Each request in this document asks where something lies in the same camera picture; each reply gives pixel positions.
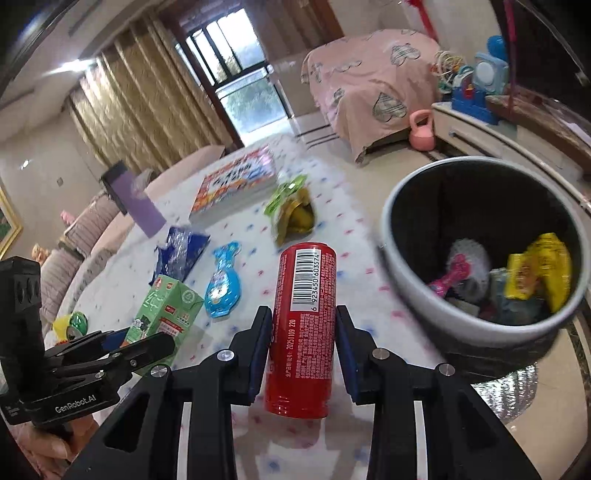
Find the left hand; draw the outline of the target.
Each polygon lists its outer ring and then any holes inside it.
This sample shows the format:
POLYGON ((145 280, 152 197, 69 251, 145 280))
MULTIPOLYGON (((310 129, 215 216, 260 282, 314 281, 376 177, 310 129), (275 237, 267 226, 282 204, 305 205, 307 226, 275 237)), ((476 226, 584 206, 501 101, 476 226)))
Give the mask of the left hand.
POLYGON ((98 430, 99 424, 92 415, 73 420, 69 423, 71 437, 64 440, 42 431, 30 422, 9 426, 17 445, 42 479, 61 479, 68 466, 86 446, 98 430))

